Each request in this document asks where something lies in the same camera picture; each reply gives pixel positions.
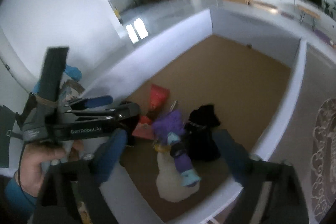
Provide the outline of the person's left hand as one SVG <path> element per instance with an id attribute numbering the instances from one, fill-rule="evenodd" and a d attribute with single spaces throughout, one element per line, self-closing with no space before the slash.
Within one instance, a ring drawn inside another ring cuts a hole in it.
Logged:
<path id="1" fill-rule="evenodd" d="M 28 144 L 24 148 L 19 169 L 14 175 L 15 181 L 27 197 L 36 198 L 45 178 L 42 163 L 65 157 L 68 161 L 76 161 L 82 151 L 84 151 L 82 140 L 75 140 L 69 153 L 63 147 L 51 148 L 42 144 Z"/>

